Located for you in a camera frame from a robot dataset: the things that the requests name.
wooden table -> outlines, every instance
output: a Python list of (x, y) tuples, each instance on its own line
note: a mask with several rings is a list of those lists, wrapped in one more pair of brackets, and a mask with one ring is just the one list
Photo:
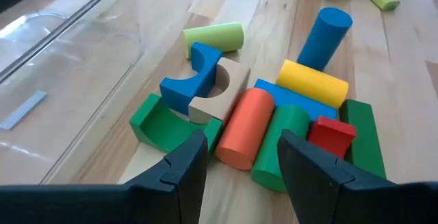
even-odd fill
[[(241, 22), (244, 46), (226, 57), (251, 67), (252, 86), (257, 78), (273, 82), (284, 59), (297, 58), (318, 11), (326, 6), (340, 8), (353, 19), (326, 72), (350, 83), (348, 98), (372, 105), (388, 179), (438, 180), (434, 1), (438, 0), (401, 0), (394, 12), (382, 13), (370, 0), (139, 0), (146, 53), (138, 63), (140, 70), (131, 72), (130, 81), (136, 84), (125, 84), (113, 97), (124, 94), (129, 102), (114, 102), (124, 110), (96, 150), (83, 150), (89, 157), (67, 153), (64, 161), (74, 165), (61, 165), (53, 175), (68, 177), (54, 176), (46, 183), (123, 183), (162, 158), (163, 153), (139, 145), (129, 119), (150, 92), (157, 92), (163, 77), (194, 74), (181, 48), (183, 28)], [(133, 81), (147, 73), (146, 82)], [(209, 165), (200, 223), (294, 221), (286, 194), (257, 185), (248, 172), (217, 161)]]

transparent plastic container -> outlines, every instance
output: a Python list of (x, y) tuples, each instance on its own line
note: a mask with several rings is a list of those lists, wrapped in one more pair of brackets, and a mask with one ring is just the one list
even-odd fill
[(22, 0), (0, 27), (0, 184), (38, 184), (142, 56), (137, 0)]

blue block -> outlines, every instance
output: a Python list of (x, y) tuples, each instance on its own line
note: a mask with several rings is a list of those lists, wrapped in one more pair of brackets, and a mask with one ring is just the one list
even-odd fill
[(193, 97), (207, 97), (216, 81), (216, 65), (222, 52), (210, 46), (195, 42), (190, 49), (192, 69), (198, 74), (188, 79), (165, 77), (159, 84), (163, 102), (175, 111), (188, 115), (189, 103)]
[(336, 118), (336, 109), (325, 104), (315, 101), (291, 90), (271, 84), (262, 79), (258, 79), (254, 85), (255, 88), (260, 88), (269, 92), (275, 100), (275, 106), (281, 105), (297, 105), (304, 109), (310, 116), (312, 121), (315, 121), (319, 115), (327, 118)]
[(342, 10), (320, 10), (297, 63), (323, 71), (352, 24), (350, 15)]

blue rectangular block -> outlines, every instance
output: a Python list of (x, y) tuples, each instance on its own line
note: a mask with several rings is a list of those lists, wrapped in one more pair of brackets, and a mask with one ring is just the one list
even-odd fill
[(276, 107), (281, 105), (297, 105), (304, 109), (309, 114), (312, 121), (315, 121), (319, 115), (331, 119), (336, 118), (335, 108), (329, 107), (319, 101), (315, 101), (265, 80), (258, 79), (255, 82), (254, 87), (269, 92), (275, 100)]

red block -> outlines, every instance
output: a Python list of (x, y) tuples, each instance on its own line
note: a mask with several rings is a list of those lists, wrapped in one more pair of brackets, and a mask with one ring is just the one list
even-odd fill
[(313, 123), (307, 140), (339, 158), (344, 158), (355, 136), (354, 126), (319, 116)]

